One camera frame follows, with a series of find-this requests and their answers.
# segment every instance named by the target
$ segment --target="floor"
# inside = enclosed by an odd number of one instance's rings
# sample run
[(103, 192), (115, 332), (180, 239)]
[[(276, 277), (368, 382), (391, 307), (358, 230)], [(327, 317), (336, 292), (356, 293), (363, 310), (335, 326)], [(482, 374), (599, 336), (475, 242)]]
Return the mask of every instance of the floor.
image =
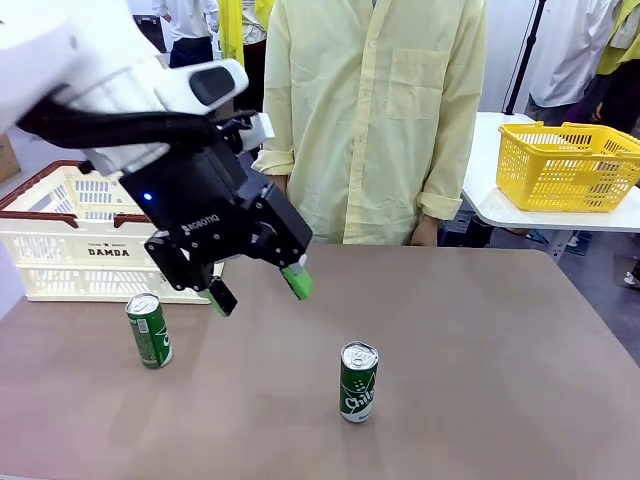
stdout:
[[(23, 171), (12, 179), (0, 183), (0, 197), (31, 177), (53, 160), (82, 159), (81, 152), (52, 147), (45, 142), (17, 129), (9, 132)], [(248, 168), (250, 159), (242, 163)], [(263, 179), (252, 174), (249, 189), (258, 188)], [(491, 248), (545, 247), (515, 236), (501, 229), (494, 231)], [(566, 253), (560, 268), (578, 290), (591, 303), (607, 323), (622, 345), (640, 365), (640, 293), (624, 289), (613, 283), (613, 256), (615, 253), (634, 256), (640, 254), (640, 241), (629, 234), (597, 233), (585, 257)], [(24, 294), (17, 271), (0, 244), (0, 318), (2, 318)]]

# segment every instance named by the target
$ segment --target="black stand pole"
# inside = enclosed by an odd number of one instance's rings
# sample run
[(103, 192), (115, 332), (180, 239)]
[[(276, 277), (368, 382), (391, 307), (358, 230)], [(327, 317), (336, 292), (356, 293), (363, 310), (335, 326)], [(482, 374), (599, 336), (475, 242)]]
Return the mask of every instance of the black stand pole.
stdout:
[(527, 73), (529, 60), (531, 60), (531, 53), (533, 52), (533, 46), (536, 44), (536, 41), (538, 40), (536, 35), (538, 34), (538, 29), (540, 28), (540, 20), (542, 20), (542, 14), (544, 13), (544, 6), (546, 3), (547, 3), (547, 0), (538, 0), (538, 10), (536, 11), (536, 18), (533, 21), (533, 26), (531, 27), (531, 33), (529, 34), (529, 38), (527, 38), (527, 48), (525, 49), (524, 55), (522, 56), (522, 62), (520, 63), (520, 69), (518, 70), (516, 83), (513, 85), (513, 91), (511, 92), (511, 99), (509, 100), (507, 109), (504, 112), (502, 112), (506, 115), (513, 115), (513, 109), (515, 108), (516, 102), (518, 101), (518, 95), (520, 94), (520, 89), (522, 88), (524, 75), (525, 73)]

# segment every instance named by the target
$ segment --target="yellow plastic basket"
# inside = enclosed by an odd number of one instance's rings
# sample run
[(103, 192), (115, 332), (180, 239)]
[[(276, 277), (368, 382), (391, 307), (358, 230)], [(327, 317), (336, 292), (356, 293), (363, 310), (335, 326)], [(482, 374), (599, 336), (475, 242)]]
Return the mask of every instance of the yellow plastic basket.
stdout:
[(640, 179), (640, 141), (599, 125), (500, 127), (496, 183), (522, 210), (609, 212)]

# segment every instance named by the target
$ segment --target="white plastic basket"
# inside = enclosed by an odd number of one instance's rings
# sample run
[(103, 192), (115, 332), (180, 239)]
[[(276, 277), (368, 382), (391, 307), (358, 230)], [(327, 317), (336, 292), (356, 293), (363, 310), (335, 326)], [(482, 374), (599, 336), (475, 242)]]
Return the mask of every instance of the white plastic basket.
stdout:
[(0, 239), (27, 298), (126, 302), (149, 292), (165, 303), (209, 303), (173, 290), (155, 266), (143, 247), (155, 228), (120, 183), (77, 165), (54, 162), (0, 201)]

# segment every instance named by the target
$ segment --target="black cable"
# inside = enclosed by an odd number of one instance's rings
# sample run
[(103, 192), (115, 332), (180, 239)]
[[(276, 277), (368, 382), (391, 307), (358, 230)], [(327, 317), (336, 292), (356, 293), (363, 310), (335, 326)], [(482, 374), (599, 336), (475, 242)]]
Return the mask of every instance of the black cable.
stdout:
[(507, 92), (504, 94), (504, 100), (502, 101), (502, 110), (504, 111), (507, 98), (509, 97), (509, 92), (511, 91), (511, 86), (513, 85), (513, 80), (516, 77), (516, 72), (518, 71), (518, 66), (520, 64), (520, 58), (522, 56), (522, 51), (524, 50), (524, 46), (527, 43), (527, 38), (529, 36), (529, 29), (531, 28), (531, 22), (533, 21), (533, 14), (536, 11), (536, 3), (538, 0), (533, 0), (533, 6), (531, 7), (531, 15), (529, 15), (529, 22), (527, 23), (527, 28), (524, 31), (524, 37), (522, 37), (522, 45), (520, 45), (520, 51), (518, 52), (518, 58), (516, 58), (516, 64), (513, 67), (513, 73), (511, 74), (511, 80), (509, 81), (509, 86), (507, 87)]
[(209, 145), (221, 133), (213, 114), (80, 112), (45, 99), (18, 126), (61, 148), (104, 148), (148, 143)]

